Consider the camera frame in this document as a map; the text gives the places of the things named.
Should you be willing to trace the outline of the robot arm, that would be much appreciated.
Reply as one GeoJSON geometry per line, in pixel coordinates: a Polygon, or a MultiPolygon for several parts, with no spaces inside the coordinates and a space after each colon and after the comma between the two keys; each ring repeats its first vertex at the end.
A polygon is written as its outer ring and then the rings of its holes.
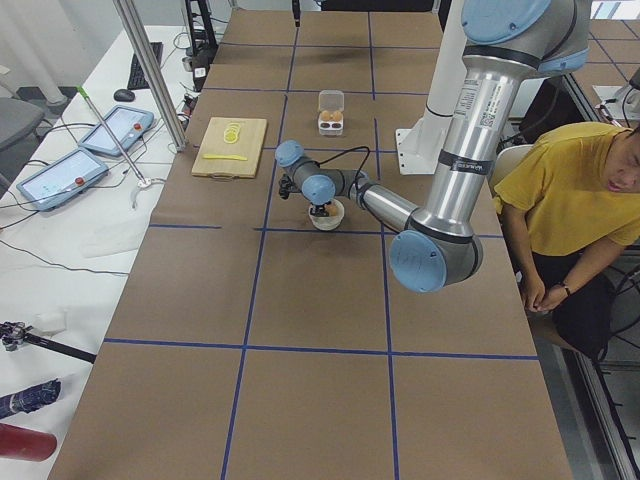
{"type": "Polygon", "coordinates": [[[563,75],[586,61],[588,1],[466,1],[449,17],[462,29],[459,55],[466,69],[453,106],[435,176],[418,207],[358,170],[323,169],[294,140],[275,160],[284,170],[283,193],[302,194],[322,207],[345,196],[398,230],[390,262],[396,279],[418,293],[471,277],[482,245],[470,217],[521,83],[563,75]]]}

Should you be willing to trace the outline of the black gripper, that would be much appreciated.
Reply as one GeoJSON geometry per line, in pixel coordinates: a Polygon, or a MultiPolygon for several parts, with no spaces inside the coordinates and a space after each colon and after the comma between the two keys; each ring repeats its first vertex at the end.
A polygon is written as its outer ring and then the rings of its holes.
{"type": "Polygon", "coordinates": [[[323,204],[312,204],[310,214],[314,218],[322,216],[322,212],[327,212],[329,217],[336,217],[338,215],[338,209],[335,205],[331,205],[331,202],[323,204]]]}
{"type": "Polygon", "coordinates": [[[294,25],[296,27],[301,26],[301,5],[299,0],[292,0],[292,14],[294,18],[294,25]]]}

